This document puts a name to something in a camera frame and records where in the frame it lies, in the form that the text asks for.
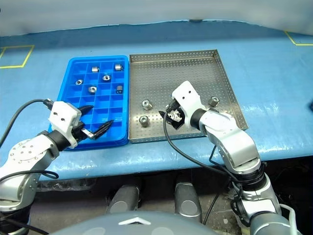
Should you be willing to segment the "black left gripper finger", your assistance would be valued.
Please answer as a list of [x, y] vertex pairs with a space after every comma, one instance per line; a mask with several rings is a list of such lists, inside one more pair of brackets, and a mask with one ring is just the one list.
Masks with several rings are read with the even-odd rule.
[[93, 105], [84, 105], [78, 108], [82, 116], [86, 115], [92, 109], [93, 109]]
[[111, 125], [113, 124], [113, 120], [109, 120], [105, 123], [103, 123], [94, 133], [93, 133], [93, 139], [98, 139], [102, 135], [104, 135]]

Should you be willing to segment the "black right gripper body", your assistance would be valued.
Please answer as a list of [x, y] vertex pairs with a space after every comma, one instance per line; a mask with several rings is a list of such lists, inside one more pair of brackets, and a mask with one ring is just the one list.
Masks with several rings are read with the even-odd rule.
[[171, 118], [171, 121], [185, 120], [185, 114], [180, 108], [180, 104], [176, 101], [176, 99], [173, 99], [167, 105], [167, 115]]

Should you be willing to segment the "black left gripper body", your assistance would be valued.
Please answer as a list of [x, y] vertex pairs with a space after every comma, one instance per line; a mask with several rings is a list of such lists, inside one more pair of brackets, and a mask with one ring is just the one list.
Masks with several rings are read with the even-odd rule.
[[85, 128], [85, 124], [82, 121], [79, 121], [76, 126], [72, 129], [72, 136], [77, 142], [81, 142], [85, 139], [94, 139], [95, 134]]

